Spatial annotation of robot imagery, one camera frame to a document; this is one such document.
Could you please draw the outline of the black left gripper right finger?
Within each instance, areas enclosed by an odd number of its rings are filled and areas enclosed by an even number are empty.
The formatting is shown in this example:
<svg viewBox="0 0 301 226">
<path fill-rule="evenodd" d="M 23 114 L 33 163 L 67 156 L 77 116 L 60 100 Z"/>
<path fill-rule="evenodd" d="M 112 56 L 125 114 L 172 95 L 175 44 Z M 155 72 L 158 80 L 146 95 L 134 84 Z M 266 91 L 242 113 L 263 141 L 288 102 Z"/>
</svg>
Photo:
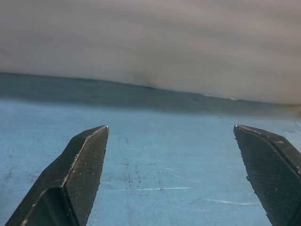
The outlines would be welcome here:
<svg viewBox="0 0 301 226">
<path fill-rule="evenodd" d="M 233 129 L 254 193 L 274 226 L 301 224 L 301 153 L 283 136 L 245 125 Z"/>
</svg>

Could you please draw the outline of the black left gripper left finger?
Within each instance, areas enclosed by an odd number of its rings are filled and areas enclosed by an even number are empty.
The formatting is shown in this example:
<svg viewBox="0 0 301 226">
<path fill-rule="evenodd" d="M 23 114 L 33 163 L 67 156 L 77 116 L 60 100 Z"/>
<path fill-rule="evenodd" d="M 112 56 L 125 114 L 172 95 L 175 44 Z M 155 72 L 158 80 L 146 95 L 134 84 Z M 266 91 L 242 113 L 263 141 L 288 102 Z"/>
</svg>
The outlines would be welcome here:
<svg viewBox="0 0 301 226">
<path fill-rule="evenodd" d="M 7 226 L 85 226 L 100 185 L 108 126 L 74 136 L 39 175 Z"/>
</svg>

